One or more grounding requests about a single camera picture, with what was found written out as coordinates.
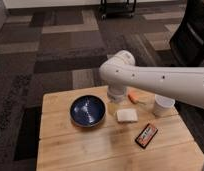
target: gray carpet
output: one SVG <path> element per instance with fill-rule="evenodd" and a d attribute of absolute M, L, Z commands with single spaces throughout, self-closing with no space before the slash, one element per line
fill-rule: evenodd
<path fill-rule="evenodd" d="M 100 86 L 98 67 L 119 50 L 139 66 L 177 65 L 169 40 L 183 1 L 140 3 L 101 20 L 98 6 L 11 10 L 0 31 L 0 171 L 35 170 L 45 93 Z M 204 111 L 180 104 L 204 152 Z"/>

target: black chair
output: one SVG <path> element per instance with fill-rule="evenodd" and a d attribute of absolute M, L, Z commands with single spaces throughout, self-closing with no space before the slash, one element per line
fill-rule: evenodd
<path fill-rule="evenodd" d="M 197 67 L 204 60 L 204 0 L 188 0 L 170 46 L 180 66 Z"/>

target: bowl rim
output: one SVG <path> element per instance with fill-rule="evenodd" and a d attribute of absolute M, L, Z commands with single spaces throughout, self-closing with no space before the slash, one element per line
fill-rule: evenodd
<path fill-rule="evenodd" d="M 96 99 L 98 99 L 98 100 L 101 102 L 102 106 L 104 107 L 104 112 L 103 112 L 102 118 L 101 118 L 98 122 L 96 122 L 96 123 L 94 123 L 94 124 L 91 124 L 91 125 L 82 125 L 82 124 L 76 122 L 76 121 L 74 120 L 74 118 L 72 117 L 72 112 L 71 112 L 71 111 L 72 111 L 72 109 L 73 109 L 74 104 L 75 104 L 78 100 L 80 100 L 80 99 L 82 99 L 82 98 L 84 98 L 84 97 L 93 97 L 93 98 L 96 98 Z M 104 121 L 105 113 L 106 113 L 106 107 L 105 107 L 105 104 L 104 104 L 103 100 L 102 100 L 101 98 L 95 96 L 95 95 L 83 95 L 83 96 L 80 96 L 80 97 L 78 97 L 77 99 L 75 99 L 75 100 L 73 101 L 72 105 L 70 106 L 70 119 L 71 119 L 71 121 L 72 121 L 75 125 L 77 125 L 77 126 L 79 126 L 79 127 L 83 127 L 83 128 L 91 128 L 91 127 L 94 127 L 94 126 L 99 125 L 101 122 Z"/>

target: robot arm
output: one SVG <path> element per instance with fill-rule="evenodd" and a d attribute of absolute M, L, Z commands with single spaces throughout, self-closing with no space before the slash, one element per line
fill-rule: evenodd
<path fill-rule="evenodd" d="M 204 67 L 136 67 L 133 55 L 120 51 L 100 67 L 100 75 L 114 101 L 132 86 L 204 108 Z"/>

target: white sponge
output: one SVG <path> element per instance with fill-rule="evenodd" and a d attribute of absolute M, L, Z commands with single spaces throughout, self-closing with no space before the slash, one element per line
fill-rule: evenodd
<path fill-rule="evenodd" d="M 138 115 L 136 109 L 120 109 L 116 113 L 118 122 L 137 122 Z"/>

